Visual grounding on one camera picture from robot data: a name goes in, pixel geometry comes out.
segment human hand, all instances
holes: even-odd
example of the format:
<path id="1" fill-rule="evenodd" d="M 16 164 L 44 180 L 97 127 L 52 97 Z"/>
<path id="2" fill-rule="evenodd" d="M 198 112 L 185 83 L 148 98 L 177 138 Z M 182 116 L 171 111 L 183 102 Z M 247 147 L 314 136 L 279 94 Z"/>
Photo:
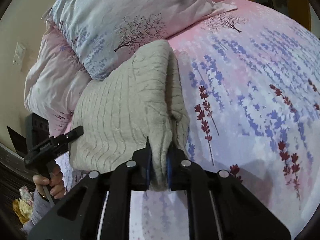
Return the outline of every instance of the human hand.
<path id="1" fill-rule="evenodd" d="M 33 182 L 36 185 L 38 192 L 45 196 L 45 192 L 43 190 L 43 186 L 49 185 L 52 187 L 50 191 L 50 195 L 55 199 L 60 199 L 64 197 L 66 189 L 64 187 L 64 181 L 62 179 L 63 174 L 61 172 L 60 166 L 58 164 L 52 170 L 53 177 L 49 181 L 48 178 L 45 178 L 41 175 L 33 176 Z"/>

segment finger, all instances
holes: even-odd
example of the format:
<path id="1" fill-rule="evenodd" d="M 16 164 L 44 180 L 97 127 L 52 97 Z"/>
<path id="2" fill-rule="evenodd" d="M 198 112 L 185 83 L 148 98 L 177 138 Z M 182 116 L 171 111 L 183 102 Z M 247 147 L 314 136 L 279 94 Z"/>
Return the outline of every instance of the finger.
<path id="1" fill-rule="evenodd" d="M 35 175 L 33 176 L 33 182 L 36 185 L 48 185 L 49 184 L 49 179 L 45 178 L 41 175 Z"/>
<path id="2" fill-rule="evenodd" d="M 60 184 L 60 182 L 62 181 L 62 178 L 63 178 L 63 174 L 62 174 L 62 172 L 59 172 L 58 175 L 56 175 L 53 178 L 51 178 L 51 181 L 50 181 L 49 185 L 51 187 L 54 187 L 54 186 Z"/>
<path id="3" fill-rule="evenodd" d="M 64 197 L 64 193 L 66 192 L 66 189 L 63 188 L 59 193 L 57 193 L 53 198 L 60 199 Z"/>
<path id="4" fill-rule="evenodd" d="M 57 195 L 60 191 L 62 191 L 63 189 L 64 189 L 64 182 L 62 181 L 62 182 L 60 182 L 59 185 L 54 186 L 54 187 L 51 189 L 50 195 L 51 195 L 51 196 L 55 196 L 55 195 Z"/>
<path id="5" fill-rule="evenodd" d="M 53 173 L 54 176 L 57 176 L 60 171 L 61 171 L 60 166 L 58 164 L 56 164 L 55 167 L 52 170 L 52 173 Z"/>

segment pink pillowcase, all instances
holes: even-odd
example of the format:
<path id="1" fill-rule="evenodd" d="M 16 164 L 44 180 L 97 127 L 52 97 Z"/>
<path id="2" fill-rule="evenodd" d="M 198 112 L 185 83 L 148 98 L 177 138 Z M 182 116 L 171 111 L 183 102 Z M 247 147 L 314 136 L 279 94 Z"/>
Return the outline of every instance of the pink pillowcase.
<path id="1" fill-rule="evenodd" d="M 93 79 L 141 46 L 236 6 L 212 0 L 57 0 L 50 16 Z"/>
<path id="2" fill-rule="evenodd" d="M 56 137 L 65 130 L 90 81 L 90 75 L 66 39 L 56 25 L 47 20 L 38 60 L 26 77 L 26 109 L 47 119 L 50 136 Z"/>

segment metal bolt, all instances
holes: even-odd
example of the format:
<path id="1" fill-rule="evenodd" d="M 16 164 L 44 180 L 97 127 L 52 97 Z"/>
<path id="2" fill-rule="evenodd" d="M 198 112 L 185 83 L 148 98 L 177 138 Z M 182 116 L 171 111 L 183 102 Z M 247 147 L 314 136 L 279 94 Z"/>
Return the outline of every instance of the metal bolt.
<path id="1" fill-rule="evenodd" d="M 89 173 L 89 178 L 90 179 L 95 179 L 96 177 L 98 177 L 99 176 L 99 172 L 98 171 L 91 171 L 90 173 Z"/>
<path id="2" fill-rule="evenodd" d="M 222 177 L 222 178 L 227 178 L 229 177 L 229 171 L 226 171 L 226 170 L 222 170 L 222 171 L 219 171 L 219 176 Z"/>
<path id="3" fill-rule="evenodd" d="M 137 163 L 136 163 L 135 161 L 131 160 L 131 161 L 128 161 L 128 162 L 126 163 L 126 165 L 127 165 L 128 168 L 132 168 L 132 167 L 134 167 L 135 165 L 137 165 Z"/>
<path id="4" fill-rule="evenodd" d="M 189 167 L 189 166 L 191 165 L 191 161 L 189 161 L 189 160 L 183 160 L 183 161 L 181 161 L 181 165 L 182 165 L 183 167 Z"/>

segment gray towel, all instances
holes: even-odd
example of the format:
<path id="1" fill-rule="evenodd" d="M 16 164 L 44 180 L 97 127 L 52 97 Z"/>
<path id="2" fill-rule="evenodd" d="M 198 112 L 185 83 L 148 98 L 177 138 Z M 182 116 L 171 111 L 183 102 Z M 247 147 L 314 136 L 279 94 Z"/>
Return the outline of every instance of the gray towel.
<path id="1" fill-rule="evenodd" d="M 72 127 L 78 125 L 84 135 L 71 144 L 73 168 L 112 171 L 144 148 L 149 137 L 156 174 L 153 189 L 163 189 L 169 145 L 173 141 L 185 151 L 189 126 L 169 43 L 144 45 L 104 81 L 92 80 L 74 112 Z"/>

